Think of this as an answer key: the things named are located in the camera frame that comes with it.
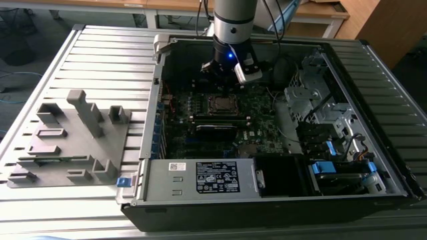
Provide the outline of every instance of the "barcode label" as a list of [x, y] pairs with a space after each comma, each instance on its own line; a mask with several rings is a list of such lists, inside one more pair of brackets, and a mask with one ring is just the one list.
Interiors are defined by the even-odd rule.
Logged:
[[168, 170], [169, 171], [185, 171], [187, 164], [185, 162], [169, 162], [168, 163]]

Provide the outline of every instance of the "wooden desk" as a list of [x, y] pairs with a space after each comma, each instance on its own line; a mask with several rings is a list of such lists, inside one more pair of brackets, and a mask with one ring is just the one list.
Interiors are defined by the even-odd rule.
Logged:
[[[208, 10], [213, 11], [215, 1], [208, 1]], [[147, 15], [148, 28], [157, 28], [157, 15], [191, 16], [197, 15], [197, 0], [148, 0]], [[343, 21], [349, 18], [347, 12], [337, 12], [328, 3], [308, 2], [299, 6], [287, 34], [293, 36], [333, 38]]]
[[[211, 0], [209, 12], [213, 11], [213, 5], [215, 1]], [[199, 0], [0, 0], [0, 7], [144, 14], [148, 28], [156, 29], [159, 15], [195, 17]], [[336, 12], [331, 4], [308, 2], [297, 8], [288, 35], [333, 38], [343, 20], [348, 17], [349, 14]]]
[[364, 39], [392, 68], [427, 31], [427, 0], [340, 0], [351, 14], [336, 34]]

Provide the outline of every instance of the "blue tab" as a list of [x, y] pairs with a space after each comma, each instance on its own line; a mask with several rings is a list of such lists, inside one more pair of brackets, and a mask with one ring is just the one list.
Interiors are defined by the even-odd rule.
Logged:
[[157, 102], [157, 110], [163, 111], [165, 109], [165, 105], [163, 102]]
[[312, 164], [311, 167], [312, 167], [313, 174], [319, 174], [320, 170], [319, 170], [317, 164]]
[[375, 166], [375, 163], [373, 162], [368, 162], [367, 163], [367, 166], [368, 166], [368, 169], [371, 170], [371, 173], [376, 172], [376, 166]]
[[152, 143], [159, 143], [159, 141], [160, 141], [160, 135], [159, 134], [153, 134], [152, 135]]
[[132, 187], [132, 178], [119, 177], [116, 182], [117, 188], [129, 188]]
[[331, 161], [317, 161], [311, 165], [313, 174], [335, 174], [335, 166]]
[[331, 152], [331, 155], [332, 155], [332, 156], [336, 156], [336, 151], [335, 151], [332, 142], [331, 142], [331, 141], [325, 141], [325, 145], [327, 145], [327, 147], [328, 147], [328, 150], [329, 150], [329, 152]]

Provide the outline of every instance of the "floor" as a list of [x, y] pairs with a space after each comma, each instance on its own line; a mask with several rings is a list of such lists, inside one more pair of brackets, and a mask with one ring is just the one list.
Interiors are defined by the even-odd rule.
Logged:
[[[132, 14], [125, 13], [103, 13], [103, 12], [79, 12], [60, 11], [60, 20], [53, 20], [48, 10], [33, 9], [32, 21], [37, 28], [37, 33], [27, 36], [27, 42], [36, 53], [36, 60], [23, 66], [8, 66], [0, 59], [0, 76], [1, 71], [8, 72], [36, 72], [43, 74], [55, 58], [55, 55], [64, 43], [69, 31], [75, 24], [131, 27], [133, 28], [135, 20]], [[196, 25], [195, 17], [173, 17], [173, 24], [168, 24], [164, 16], [159, 17], [159, 26], [168, 29], [193, 30]], [[204, 17], [199, 19], [199, 31], [203, 32], [208, 26]], [[11, 75], [0, 78], [0, 87], [7, 91], [0, 93], [0, 100], [9, 102], [25, 101], [39, 83], [36, 75]], [[20, 113], [24, 103], [11, 104], [0, 102], [0, 140], [7, 132], [13, 120]]]

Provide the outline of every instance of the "table leg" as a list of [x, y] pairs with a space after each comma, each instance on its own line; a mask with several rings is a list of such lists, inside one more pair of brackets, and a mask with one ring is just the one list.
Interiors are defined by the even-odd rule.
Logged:
[[149, 29], [159, 28], [159, 16], [157, 11], [155, 9], [145, 9], [145, 16], [147, 16], [147, 26]]
[[144, 27], [144, 14], [133, 13], [132, 16], [133, 16], [135, 27], [143, 28]]
[[60, 17], [60, 11], [59, 10], [49, 10], [51, 16], [55, 20], [59, 20]]
[[339, 32], [339, 29], [341, 27], [343, 21], [344, 21], [344, 19], [340, 19], [340, 18], [335, 18], [332, 20], [332, 22], [327, 26], [327, 29], [325, 29], [324, 34], [321, 36], [323, 38], [327, 38], [327, 39], [335, 38], [335, 35]]
[[172, 15], [167, 15], [165, 17], [167, 17], [167, 23], [172, 24], [173, 23]]

